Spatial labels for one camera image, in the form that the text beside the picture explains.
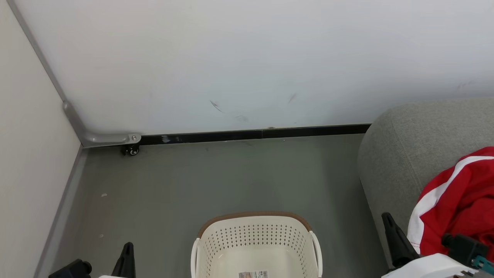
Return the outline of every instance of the gray metal frame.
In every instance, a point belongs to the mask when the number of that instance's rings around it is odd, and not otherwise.
[[[28,38],[29,42],[31,43],[31,46],[33,47],[36,55],[38,56],[38,59],[41,62],[41,65],[43,65],[44,70],[46,71],[46,74],[48,77],[50,77],[51,82],[53,83],[53,86],[55,87],[55,90],[57,90],[58,95],[63,101],[63,110],[65,112],[65,115],[69,119],[69,122],[72,125],[72,128],[77,134],[77,137],[81,141],[81,144],[84,148],[90,148],[90,147],[100,147],[100,146],[113,146],[113,145],[126,145],[126,144],[136,144],[141,141],[141,135],[137,133],[131,133],[131,134],[98,134],[94,133],[86,128],[84,123],[82,122],[81,118],[77,114],[76,110],[72,106],[72,104],[67,100],[67,97],[65,96],[65,93],[62,90],[62,87],[60,86],[60,83],[58,83],[57,79],[55,78],[55,75],[53,74],[53,71],[50,68],[50,65],[48,64],[45,56],[41,52],[41,49],[36,42],[33,33],[29,29],[28,24],[24,20],[21,12],[19,11],[19,8],[17,7],[17,4],[15,3],[15,0],[7,0],[8,5],[10,6],[10,9],[12,9],[12,12],[14,13],[15,17],[17,18],[17,21],[19,22],[19,25],[21,26],[22,30],[24,31],[24,34]]]

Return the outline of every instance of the laundry basket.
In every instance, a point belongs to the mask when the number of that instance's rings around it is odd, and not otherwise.
[[[321,248],[293,213],[246,212],[209,220],[190,259],[192,278],[317,278]]]

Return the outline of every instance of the gray sofa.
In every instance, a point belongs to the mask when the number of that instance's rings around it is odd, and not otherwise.
[[[406,233],[425,185],[462,156],[492,145],[494,98],[408,104],[371,125],[359,150],[359,175],[389,265],[381,213],[391,213]]]

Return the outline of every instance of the red jacket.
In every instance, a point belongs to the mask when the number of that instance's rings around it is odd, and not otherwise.
[[[494,147],[464,156],[423,190],[413,209],[408,239],[421,255],[447,254],[445,233],[457,233],[487,245],[494,261]]]

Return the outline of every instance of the white board panel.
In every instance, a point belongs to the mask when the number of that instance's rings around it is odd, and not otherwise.
[[[492,0],[16,0],[98,132],[370,123],[494,88]]]
[[[0,95],[0,277],[32,278],[81,143],[4,0]]]

